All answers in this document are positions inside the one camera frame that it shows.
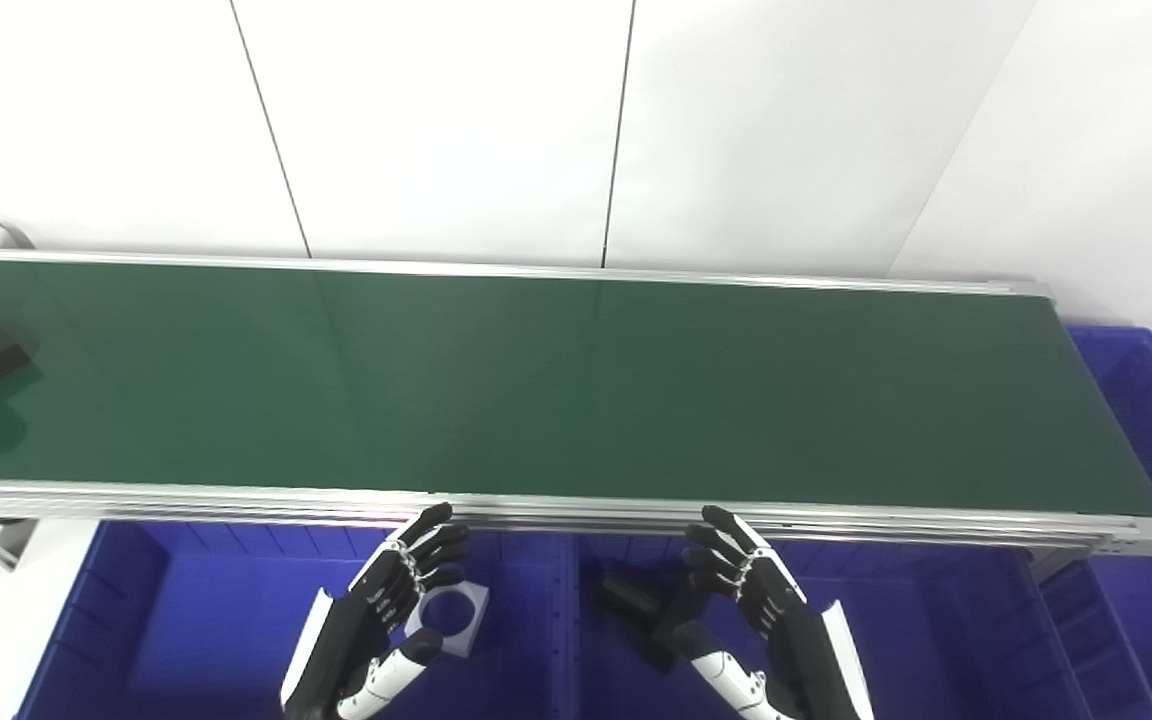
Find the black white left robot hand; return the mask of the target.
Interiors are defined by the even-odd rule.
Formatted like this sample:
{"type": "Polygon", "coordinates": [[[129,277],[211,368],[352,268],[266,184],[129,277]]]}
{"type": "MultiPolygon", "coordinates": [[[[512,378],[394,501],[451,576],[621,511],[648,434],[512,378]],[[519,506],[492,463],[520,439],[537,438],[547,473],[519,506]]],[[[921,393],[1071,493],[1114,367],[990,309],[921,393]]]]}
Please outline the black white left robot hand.
{"type": "Polygon", "coordinates": [[[444,634],[392,634],[430,591],[465,579],[468,528],[448,502],[425,507],[372,551],[343,594],[320,591],[280,688],[285,719],[371,719],[442,655],[444,634]]]}

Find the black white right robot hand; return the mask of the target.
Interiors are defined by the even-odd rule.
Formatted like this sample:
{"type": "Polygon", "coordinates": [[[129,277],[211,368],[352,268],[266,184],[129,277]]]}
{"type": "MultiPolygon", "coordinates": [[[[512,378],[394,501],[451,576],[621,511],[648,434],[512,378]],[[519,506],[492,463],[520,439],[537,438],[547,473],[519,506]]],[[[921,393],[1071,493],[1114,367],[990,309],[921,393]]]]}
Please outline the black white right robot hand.
{"type": "Polygon", "coordinates": [[[814,611],[776,551],[721,506],[685,528],[695,591],[721,594],[765,642],[770,669],[750,669],[699,620],[672,630],[679,655],[741,719],[873,719],[858,647],[841,602],[814,611]]]}

